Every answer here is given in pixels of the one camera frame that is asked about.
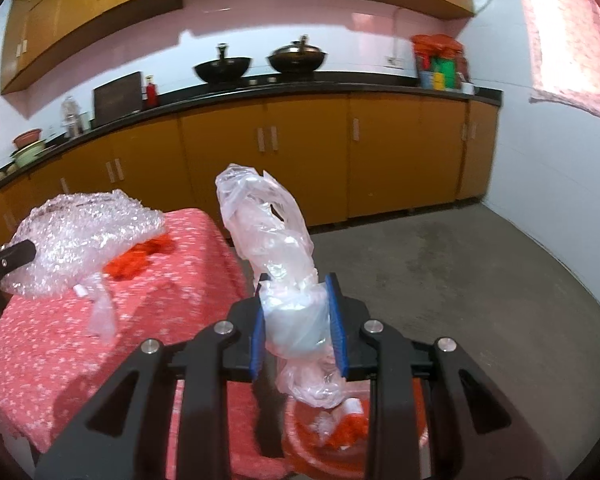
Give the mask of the clear bubble wrap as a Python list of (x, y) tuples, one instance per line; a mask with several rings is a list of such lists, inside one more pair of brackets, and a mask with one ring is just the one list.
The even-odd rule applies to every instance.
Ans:
[(125, 192), (59, 194), (30, 211), (8, 246), (30, 240), (34, 259), (0, 289), (30, 299), (60, 296), (112, 259), (166, 232), (166, 217)]

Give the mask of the red plastic bag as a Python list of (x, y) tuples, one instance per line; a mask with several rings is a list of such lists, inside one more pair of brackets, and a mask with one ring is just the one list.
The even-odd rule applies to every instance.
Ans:
[(170, 254), (175, 242), (168, 233), (156, 236), (146, 242), (135, 244), (121, 255), (111, 259), (104, 266), (104, 273), (114, 281), (127, 281), (136, 278), (150, 266), (150, 257), (155, 254)]

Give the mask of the green basin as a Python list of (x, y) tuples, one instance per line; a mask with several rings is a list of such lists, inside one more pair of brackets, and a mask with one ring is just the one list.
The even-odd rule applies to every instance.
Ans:
[(38, 155), (45, 150), (45, 142), (38, 140), (26, 145), (24, 148), (20, 148), (12, 154), (12, 159), (17, 168), (23, 168), (34, 162), (38, 158)]

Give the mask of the upper wooden cabinets left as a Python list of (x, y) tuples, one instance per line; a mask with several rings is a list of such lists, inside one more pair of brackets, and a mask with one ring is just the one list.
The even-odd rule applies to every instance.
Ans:
[(182, 6), (183, 0), (12, 0), (0, 91), (27, 89), (90, 44)]

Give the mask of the lower wooden cabinets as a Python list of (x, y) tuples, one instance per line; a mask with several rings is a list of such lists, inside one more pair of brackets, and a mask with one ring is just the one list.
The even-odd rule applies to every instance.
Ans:
[(308, 226), (483, 196), (498, 104), (351, 92), (223, 103), (92, 136), (0, 189), (0, 246), (61, 193), (121, 190), (162, 211), (218, 218), (215, 178), (231, 164), (268, 172)]

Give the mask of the clear jar in bag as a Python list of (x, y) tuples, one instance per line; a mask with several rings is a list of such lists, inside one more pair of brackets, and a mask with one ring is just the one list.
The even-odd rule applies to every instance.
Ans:
[(81, 110), (72, 96), (67, 96), (61, 103), (62, 121), (67, 129), (68, 137), (74, 139), (81, 133)]

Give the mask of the clear plastic bag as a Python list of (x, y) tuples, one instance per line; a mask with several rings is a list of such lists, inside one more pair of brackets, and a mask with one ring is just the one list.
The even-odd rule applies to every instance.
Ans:
[(228, 165), (215, 186), (225, 229), (251, 266), (277, 389), (312, 408), (336, 408), (346, 386), (332, 348), (327, 288), (298, 203), (252, 167)]

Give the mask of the green yellow containers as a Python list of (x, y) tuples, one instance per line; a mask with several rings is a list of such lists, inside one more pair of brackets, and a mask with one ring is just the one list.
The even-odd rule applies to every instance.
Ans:
[(419, 59), (418, 76), (420, 85), (425, 89), (448, 90), (456, 88), (456, 63), (449, 58)]

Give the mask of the white cup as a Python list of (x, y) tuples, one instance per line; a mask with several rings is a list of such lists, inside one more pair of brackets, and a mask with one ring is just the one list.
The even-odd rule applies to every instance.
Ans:
[(463, 81), (460, 88), (462, 89), (462, 92), (468, 94), (468, 96), (474, 96), (476, 94), (476, 87), (472, 82)]

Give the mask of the black wok with lid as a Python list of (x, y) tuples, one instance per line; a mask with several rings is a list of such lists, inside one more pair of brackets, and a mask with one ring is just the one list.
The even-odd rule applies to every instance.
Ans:
[(309, 36), (274, 50), (268, 56), (268, 65), (286, 78), (309, 77), (325, 62), (327, 53), (309, 43)]

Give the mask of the black countertop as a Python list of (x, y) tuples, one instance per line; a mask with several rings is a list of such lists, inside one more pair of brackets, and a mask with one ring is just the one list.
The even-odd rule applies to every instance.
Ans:
[(120, 117), (105, 125), (92, 125), (89, 132), (59, 145), (58, 148), (54, 148), (43, 157), (15, 171), (13, 174), (9, 174), (0, 181), (0, 191), (26, 172), (45, 164), (54, 157), (77, 148), (81, 144), (143, 122), (149, 122), (166, 115), (196, 110), (201, 107), (255, 99), (277, 99), (283, 96), (358, 92), (433, 96), (434, 98), (454, 101), (477, 101), (495, 107), (501, 107), (503, 104), (503, 92), (498, 89), (477, 86), (473, 94), (466, 94), (460, 90), (429, 90), (419, 87), (417, 84), (418, 79), (409, 76), (362, 72), (324, 72), (324, 70), (319, 70), (313, 73), (311, 77), (304, 79), (283, 80), (282, 77), (270, 74), (255, 76), (253, 79), (254, 84), (249, 79), (245, 79), (236, 87), (214, 88), (210, 84), (197, 84), (193, 87), (163, 93), (159, 96), (158, 106)]

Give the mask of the black wok left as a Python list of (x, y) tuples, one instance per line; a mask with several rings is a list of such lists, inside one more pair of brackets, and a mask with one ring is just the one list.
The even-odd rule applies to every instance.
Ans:
[(227, 44), (218, 44), (218, 56), (194, 66), (196, 75), (207, 84), (234, 84), (242, 79), (251, 65), (246, 56), (228, 56)]

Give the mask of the red bottle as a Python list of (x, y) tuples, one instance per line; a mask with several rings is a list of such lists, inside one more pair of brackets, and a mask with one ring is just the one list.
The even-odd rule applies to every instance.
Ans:
[(154, 77), (151, 75), (146, 76), (146, 107), (153, 108), (159, 104), (157, 86), (154, 83)]

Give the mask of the red plastic trash basket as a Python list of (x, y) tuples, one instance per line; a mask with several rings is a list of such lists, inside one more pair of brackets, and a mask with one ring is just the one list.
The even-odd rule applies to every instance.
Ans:
[(293, 471), (312, 479), (362, 479), (370, 426), (370, 383), (349, 382), (336, 408), (290, 398), (284, 411), (283, 452)]

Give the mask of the red bag on counter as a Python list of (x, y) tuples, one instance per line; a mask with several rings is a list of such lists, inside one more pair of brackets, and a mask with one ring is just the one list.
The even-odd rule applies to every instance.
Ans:
[(430, 70), (434, 58), (454, 60), (457, 55), (464, 53), (464, 46), (448, 35), (415, 35), (411, 42), (414, 55), (423, 70)]

